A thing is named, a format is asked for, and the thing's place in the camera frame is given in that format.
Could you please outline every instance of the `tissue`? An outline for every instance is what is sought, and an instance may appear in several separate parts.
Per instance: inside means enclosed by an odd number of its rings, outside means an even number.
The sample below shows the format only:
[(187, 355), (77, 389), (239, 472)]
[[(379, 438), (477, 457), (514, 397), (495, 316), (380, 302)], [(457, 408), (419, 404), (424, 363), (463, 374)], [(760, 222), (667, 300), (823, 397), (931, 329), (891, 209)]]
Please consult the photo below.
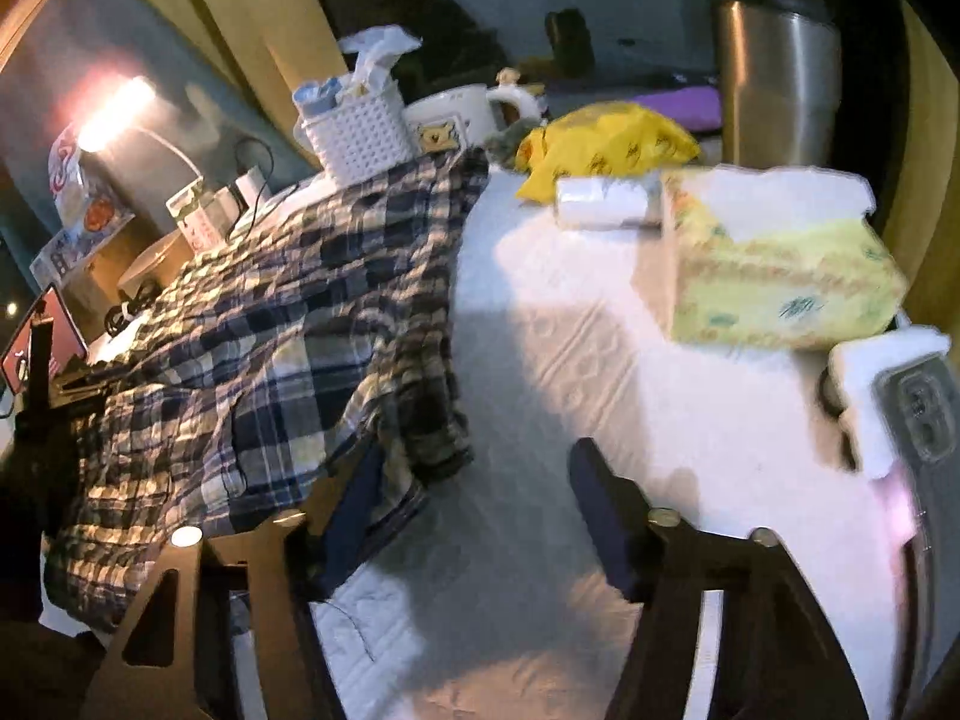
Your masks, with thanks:
[(352, 76), (347, 77), (337, 100), (378, 94), (390, 83), (390, 69), (397, 60), (422, 45), (422, 41), (408, 35), (396, 25), (372, 26), (340, 40), (337, 45), (344, 53), (356, 53), (357, 63)]
[(611, 229), (657, 224), (661, 221), (659, 171), (640, 179), (561, 178), (554, 210), (560, 227)]
[(714, 167), (691, 175), (685, 189), (709, 208), (737, 244), (832, 221), (860, 220), (877, 208), (865, 178), (817, 167)]

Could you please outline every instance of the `white basket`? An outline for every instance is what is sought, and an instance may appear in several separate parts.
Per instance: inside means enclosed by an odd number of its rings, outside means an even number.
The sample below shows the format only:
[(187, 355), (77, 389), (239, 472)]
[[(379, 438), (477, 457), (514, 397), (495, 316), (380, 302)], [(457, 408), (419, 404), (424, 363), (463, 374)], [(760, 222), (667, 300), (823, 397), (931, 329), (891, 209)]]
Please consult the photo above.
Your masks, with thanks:
[(366, 181), (419, 154), (395, 81), (378, 95), (345, 100), (301, 126), (337, 189)]

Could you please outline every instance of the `mattress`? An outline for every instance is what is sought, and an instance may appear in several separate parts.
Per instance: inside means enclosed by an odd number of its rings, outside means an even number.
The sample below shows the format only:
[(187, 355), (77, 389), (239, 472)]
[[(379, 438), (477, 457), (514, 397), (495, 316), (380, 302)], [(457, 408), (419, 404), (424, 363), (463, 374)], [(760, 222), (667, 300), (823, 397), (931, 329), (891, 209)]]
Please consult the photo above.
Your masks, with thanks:
[[(884, 509), (841, 470), (815, 405), (824, 358), (664, 338), (655, 232), (560, 231), (493, 172), (467, 220), (454, 365), (476, 459), (314, 615), (350, 720), (599, 720), (640, 608), (607, 586), (566, 480), (595, 437), (616, 473), (701, 529), (773, 528), (875, 720), (889, 716), (895, 572)], [(685, 716), (707, 715), (718, 593), (704, 596)], [(246, 717), (263, 716), (250, 635)]]

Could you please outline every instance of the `white mug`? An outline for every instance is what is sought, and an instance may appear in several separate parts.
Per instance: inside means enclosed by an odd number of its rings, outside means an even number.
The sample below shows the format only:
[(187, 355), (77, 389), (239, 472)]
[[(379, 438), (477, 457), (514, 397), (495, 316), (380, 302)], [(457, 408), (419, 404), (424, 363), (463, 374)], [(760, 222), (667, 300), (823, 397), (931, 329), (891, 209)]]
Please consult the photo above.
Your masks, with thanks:
[(488, 89), (483, 84), (458, 86), (408, 105), (404, 114), (414, 140), (424, 151), (446, 151), (482, 146), (491, 135), (503, 129), (499, 110), (491, 103), (507, 103), (517, 108), (520, 119), (542, 118), (534, 95), (512, 84)]

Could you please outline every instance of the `snack bag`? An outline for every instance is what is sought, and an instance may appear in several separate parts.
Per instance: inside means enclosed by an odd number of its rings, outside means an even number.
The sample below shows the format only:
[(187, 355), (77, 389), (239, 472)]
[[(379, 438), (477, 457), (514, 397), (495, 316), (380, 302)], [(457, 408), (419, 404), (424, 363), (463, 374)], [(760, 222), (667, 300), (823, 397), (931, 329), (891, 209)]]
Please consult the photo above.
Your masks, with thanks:
[(557, 179), (643, 175), (683, 165), (700, 154), (693, 137), (671, 119), (636, 103), (594, 103), (538, 127), (517, 150), (517, 170), (530, 177), (517, 197), (551, 203)]
[(84, 164), (82, 155), (71, 124), (54, 141), (47, 160), (50, 191), (64, 223), (58, 247), (61, 275), (99, 250), (133, 218), (107, 177)]

